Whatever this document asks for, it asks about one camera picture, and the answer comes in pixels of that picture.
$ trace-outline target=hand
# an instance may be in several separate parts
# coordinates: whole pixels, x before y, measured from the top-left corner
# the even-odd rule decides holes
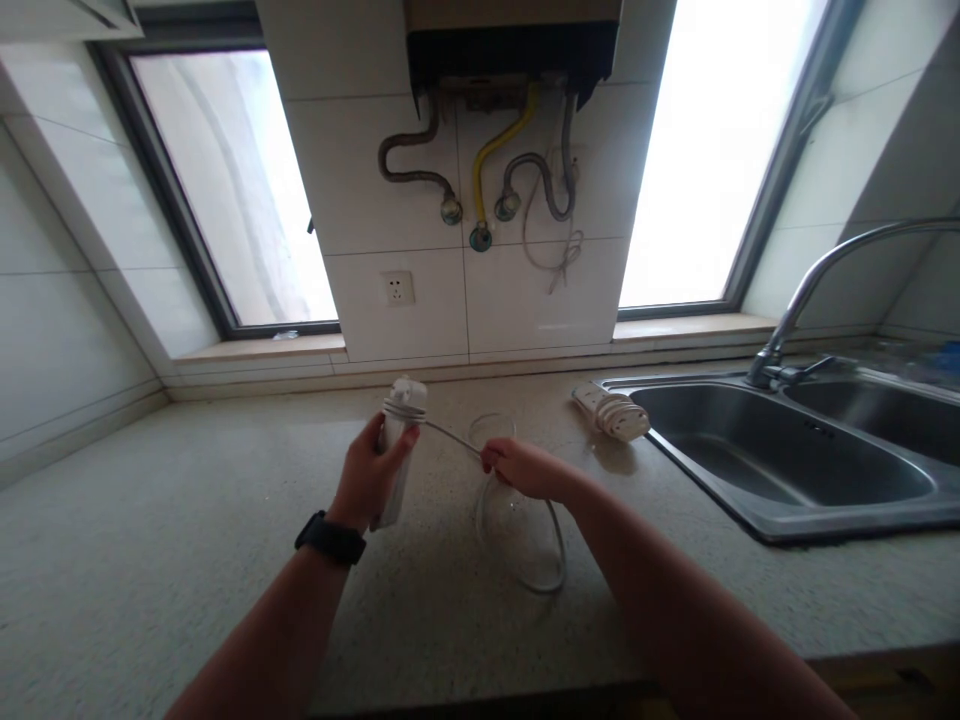
[[[377,453],[377,442],[382,427],[383,413],[379,412],[350,443],[343,462],[340,485],[327,512],[327,520],[352,527],[360,534],[383,512],[393,490],[397,471],[420,437],[420,428],[414,425],[400,436],[392,448],[380,455]]]
[[[480,453],[483,471],[527,497],[564,502],[567,492],[582,481],[582,473],[536,445],[514,438],[488,440]]]

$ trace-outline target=pipe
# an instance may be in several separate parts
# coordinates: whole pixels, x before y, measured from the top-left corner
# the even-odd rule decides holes
[[[770,379],[764,374],[764,368],[780,362],[783,355],[783,344],[797,326],[797,320],[800,319],[800,315],[810,301],[813,291],[817,289],[823,276],[830,268],[855,250],[859,250],[877,240],[919,232],[960,232],[960,217],[924,218],[884,225],[840,243],[817,260],[807,270],[803,280],[800,281],[797,291],[793,294],[793,299],[790,300],[786,312],[780,318],[780,323],[773,331],[767,344],[754,358],[753,364],[744,378],[745,382],[757,388],[768,388],[770,386]]]
[[[513,186],[510,182],[513,176],[513,171],[521,165],[532,163],[537,166],[537,168],[540,170],[540,174],[543,176],[543,192],[544,195],[546,195],[547,206],[550,208],[550,214],[553,216],[553,219],[557,222],[564,222],[570,219],[570,216],[573,215],[573,208],[577,202],[577,188],[576,183],[573,181],[573,160],[570,157],[570,127],[573,124],[573,108],[575,101],[576,93],[573,91],[567,91],[567,105],[563,112],[563,130],[560,133],[560,157],[563,163],[563,180],[567,188],[568,197],[566,209],[561,212],[557,207],[557,201],[553,194],[553,178],[552,174],[550,173],[550,166],[547,164],[547,161],[544,160],[542,155],[538,155],[535,152],[518,155],[507,164],[507,168],[503,172],[503,193],[501,194],[501,200],[498,201],[498,203],[505,203],[509,196],[516,194],[514,193]],[[513,219],[513,217],[516,215],[517,209],[519,209],[519,203],[514,204],[516,207],[507,209],[504,217],[500,218],[501,220]]]
[[[380,143],[380,149],[377,151],[377,163],[380,167],[380,174],[387,182],[432,182],[443,189],[443,204],[440,206],[440,215],[443,221],[448,225],[456,225],[460,222],[463,210],[460,203],[457,202],[456,195],[453,192],[453,186],[440,173],[430,170],[411,170],[409,172],[391,172],[387,167],[387,153],[395,147],[409,147],[411,145],[425,145],[431,142],[437,136],[437,130],[440,127],[440,102],[437,97],[437,91],[432,90],[429,93],[430,98],[430,124],[424,132],[421,133],[401,133],[391,135]]]
[[[483,208],[483,186],[480,179],[480,171],[483,168],[483,161],[487,159],[494,150],[502,147],[517,136],[521,130],[533,119],[533,114],[537,110],[537,102],[540,97],[540,88],[536,83],[530,83],[527,86],[527,106],[523,114],[515,123],[506,130],[497,135],[493,140],[484,145],[477,156],[473,159],[473,204],[477,211],[477,225],[486,227],[487,216]]]

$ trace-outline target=stainless steel sink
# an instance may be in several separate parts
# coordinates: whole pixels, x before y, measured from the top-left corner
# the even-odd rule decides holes
[[[833,414],[828,411],[845,418],[843,408],[864,407],[855,400],[828,405],[824,398],[840,393],[826,386],[836,383],[813,381],[784,394],[752,388],[741,378],[624,378],[599,384],[646,408],[653,426],[649,439],[763,542],[960,525],[960,467],[944,461],[952,448],[938,459],[874,437],[866,432],[873,415],[866,410],[860,423],[865,427],[828,417]],[[859,381],[848,382],[850,398],[870,395]],[[805,391],[803,402],[811,408],[823,403],[822,414],[795,402],[797,391]],[[927,424],[956,409],[941,412],[937,400],[922,400],[934,403],[917,409]],[[905,413],[910,402],[901,398],[890,412]],[[860,416],[851,411],[849,417]],[[921,415],[903,417],[919,423]],[[909,425],[903,433],[910,435]]]
[[[796,385],[783,393],[844,425],[960,466],[960,405],[863,379]]]

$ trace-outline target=window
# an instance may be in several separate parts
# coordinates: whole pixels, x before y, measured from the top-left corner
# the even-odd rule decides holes
[[[222,334],[338,332],[255,10],[208,12],[141,13],[145,39],[95,52]]]
[[[620,319],[739,309],[853,5],[678,1]]]

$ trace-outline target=black watch band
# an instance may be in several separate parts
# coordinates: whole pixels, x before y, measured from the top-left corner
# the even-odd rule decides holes
[[[323,519],[326,514],[321,510],[307,520],[293,543],[294,549],[299,550],[301,546],[309,545],[338,565],[356,565],[363,555],[367,541],[353,528],[326,522]]]

